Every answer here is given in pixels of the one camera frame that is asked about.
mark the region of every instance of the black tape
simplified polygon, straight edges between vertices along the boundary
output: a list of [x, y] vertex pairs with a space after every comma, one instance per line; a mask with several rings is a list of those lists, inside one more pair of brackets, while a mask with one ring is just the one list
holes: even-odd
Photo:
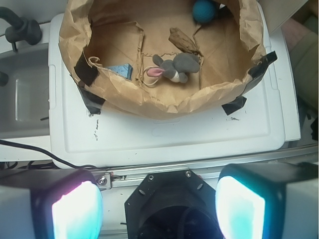
[[81, 97], [83, 99], [83, 102], [86, 106], [86, 108], [89, 110], [90, 114], [101, 114], [101, 108], [102, 105], [105, 102], [105, 99], [98, 97], [91, 92], [86, 91], [85, 89], [78, 87]]
[[80, 59], [74, 67], [75, 73], [87, 86], [90, 86], [98, 77], [99, 71], [95, 66], [90, 66], [82, 53]]
[[235, 111], [243, 108], [245, 103], [246, 103], [246, 100], [247, 99], [245, 97], [239, 96], [234, 101], [232, 101], [228, 104], [222, 105], [222, 107], [223, 107], [225, 113], [227, 115], [230, 115], [230, 114], [234, 113]]
[[235, 111], [244, 107], [244, 105], [246, 103], [246, 98], [243, 97], [242, 95], [247, 93], [248, 91], [250, 91], [256, 85], [258, 85], [259, 82], [261, 82], [261, 80], [264, 78], [264, 75], [268, 69], [268, 66], [276, 60], [277, 60], [277, 55], [276, 55], [275, 51], [273, 51], [273, 52], [267, 54], [266, 56], [263, 56], [261, 58], [260, 63], [257, 66], [252, 67], [249, 70], [248, 74], [251, 75], [251, 77], [253, 79], [251, 82], [249, 82], [246, 85], [244, 92], [239, 97], [237, 97], [234, 101], [232, 101], [228, 104], [222, 105], [222, 107], [227, 115], [230, 115], [230, 114], [234, 113]]

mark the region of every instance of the pink bunny ear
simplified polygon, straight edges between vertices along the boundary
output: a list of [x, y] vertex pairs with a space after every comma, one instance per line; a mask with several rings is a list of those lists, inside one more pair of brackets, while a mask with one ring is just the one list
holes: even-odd
[[160, 67], [152, 67], [146, 71], [146, 74], [150, 77], [159, 77], [165, 70]]

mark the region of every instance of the piece of bark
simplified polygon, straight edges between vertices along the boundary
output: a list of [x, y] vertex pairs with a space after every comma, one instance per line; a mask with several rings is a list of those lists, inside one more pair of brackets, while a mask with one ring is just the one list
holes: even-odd
[[186, 53], [197, 54], [198, 49], [195, 43], [179, 28], [172, 27], [169, 29], [169, 41], [173, 43], [179, 50]]

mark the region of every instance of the toy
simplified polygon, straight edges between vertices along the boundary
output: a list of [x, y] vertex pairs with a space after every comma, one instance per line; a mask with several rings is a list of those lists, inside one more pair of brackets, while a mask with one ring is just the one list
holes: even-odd
[[176, 83], [186, 83], [188, 80], [186, 73], [196, 73], [200, 69], [199, 57], [189, 53], [179, 53], [173, 60], [165, 61], [160, 56], [154, 55], [153, 62], [158, 67], [146, 69], [148, 76], [160, 77], [163, 75]]
[[193, 7], [193, 17], [199, 23], [208, 23], [216, 15], [216, 5], [211, 0], [198, 0]]

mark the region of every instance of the black cable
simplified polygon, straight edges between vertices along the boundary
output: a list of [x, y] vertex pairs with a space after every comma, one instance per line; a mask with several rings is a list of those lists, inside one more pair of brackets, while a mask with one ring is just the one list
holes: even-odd
[[49, 157], [53, 158], [54, 160], [58, 161], [59, 163], [62, 163], [62, 164], [65, 164], [71, 168], [87, 168], [87, 169], [101, 169], [101, 170], [106, 170], [106, 169], [109, 169], [109, 167], [102, 167], [102, 168], [99, 168], [99, 167], [96, 167], [94, 165], [90, 165], [90, 164], [86, 164], [86, 165], [82, 165], [82, 166], [77, 166], [77, 165], [74, 165], [72, 163], [69, 163], [57, 156], [55, 156], [53, 153], [43, 149], [43, 148], [39, 148], [39, 147], [36, 147], [36, 146], [32, 146], [32, 145], [27, 145], [27, 144], [22, 144], [22, 143], [15, 143], [15, 142], [10, 142], [10, 141], [6, 141], [6, 140], [3, 140], [3, 139], [0, 139], [0, 144], [2, 145], [6, 145], [6, 146], [10, 146], [10, 147], [16, 147], [16, 148], [23, 148], [23, 149], [29, 149], [29, 150], [34, 150], [34, 151], [37, 151], [37, 152], [41, 152], [41, 153], [44, 153], [46, 155], [48, 155]]
[[36, 164], [31, 167], [31, 169], [53, 169], [58, 168], [53, 162], [46, 164]]
[[34, 161], [28, 162], [28, 165], [26, 166], [27, 169], [30, 169], [31, 165], [34, 163]]
[[7, 169], [13, 169], [18, 165], [18, 162], [15, 162], [13, 165], [11, 165], [10, 167], [8, 167]]

